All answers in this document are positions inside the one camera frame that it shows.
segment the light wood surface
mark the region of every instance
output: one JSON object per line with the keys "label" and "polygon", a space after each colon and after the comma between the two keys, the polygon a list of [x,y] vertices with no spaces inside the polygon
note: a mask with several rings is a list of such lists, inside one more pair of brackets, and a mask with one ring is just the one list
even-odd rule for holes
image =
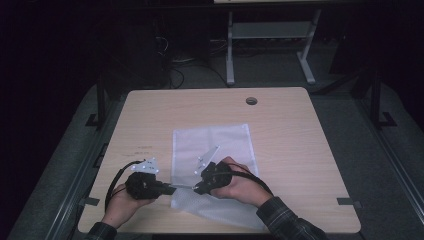
{"label": "light wood surface", "polygon": [[[255,97],[258,104],[246,104]],[[130,161],[156,157],[157,179],[170,182],[174,129],[249,124],[261,179],[299,216],[328,233],[356,233],[360,223],[321,125],[303,88],[133,91],[128,95],[100,167],[79,230],[88,232],[104,213],[115,174]],[[128,169],[119,183],[126,181]],[[170,207],[161,196],[119,231],[144,233],[251,233]]]}

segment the sleeve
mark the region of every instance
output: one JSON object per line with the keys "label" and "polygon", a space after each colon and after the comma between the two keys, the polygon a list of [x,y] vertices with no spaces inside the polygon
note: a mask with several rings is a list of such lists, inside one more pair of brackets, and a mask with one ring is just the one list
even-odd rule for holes
{"label": "sleeve", "polygon": [[90,229],[84,240],[113,240],[116,234],[117,231],[114,227],[106,223],[97,222]]}
{"label": "sleeve", "polygon": [[279,197],[273,197],[259,207],[258,217],[278,239],[322,240],[324,231],[308,221],[298,218]]}

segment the white shelf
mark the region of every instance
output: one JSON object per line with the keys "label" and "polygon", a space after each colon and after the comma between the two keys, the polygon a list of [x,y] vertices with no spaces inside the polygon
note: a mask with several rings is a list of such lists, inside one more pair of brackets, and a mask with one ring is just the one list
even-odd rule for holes
{"label": "white shelf", "polygon": [[305,38],[310,25],[310,21],[233,23],[232,38]]}

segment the clear plastic bag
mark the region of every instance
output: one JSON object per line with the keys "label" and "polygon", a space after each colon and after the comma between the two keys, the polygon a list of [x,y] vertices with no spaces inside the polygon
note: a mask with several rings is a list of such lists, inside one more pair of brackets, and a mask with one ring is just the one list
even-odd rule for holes
{"label": "clear plastic bag", "polygon": [[[231,156],[258,176],[247,124],[178,129],[174,130],[173,137],[172,184],[194,186],[200,182],[200,174],[194,173],[198,157],[216,146],[219,146],[219,150],[212,162],[218,163]],[[172,196],[171,207],[220,223],[258,230],[264,228],[256,215],[256,207],[233,199],[218,199],[208,194],[199,195],[188,189],[177,189]]]}

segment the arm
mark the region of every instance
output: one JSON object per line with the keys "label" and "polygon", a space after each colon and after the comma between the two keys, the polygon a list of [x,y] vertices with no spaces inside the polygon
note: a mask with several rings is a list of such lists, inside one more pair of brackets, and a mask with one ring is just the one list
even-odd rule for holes
{"label": "arm", "polygon": [[116,229],[126,223],[142,206],[154,202],[154,199],[135,200],[127,191],[125,185],[119,185],[113,190],[113,197],[101,222],[97,222],[84,238],[86,240],[112,240]]}
{"label": "arm", "polygon": [[[245,172],[247,166],[234,161],[231,157],[223,160],[233,171]],[[231,183],[223,188],[214,189],[212,195],[219,198],[233,198],[258,208],[256,214],[278,239],[327,239],[325,233],[311,223],[298,218],[278,197],[273,197],[257,183],[233,176]]]}

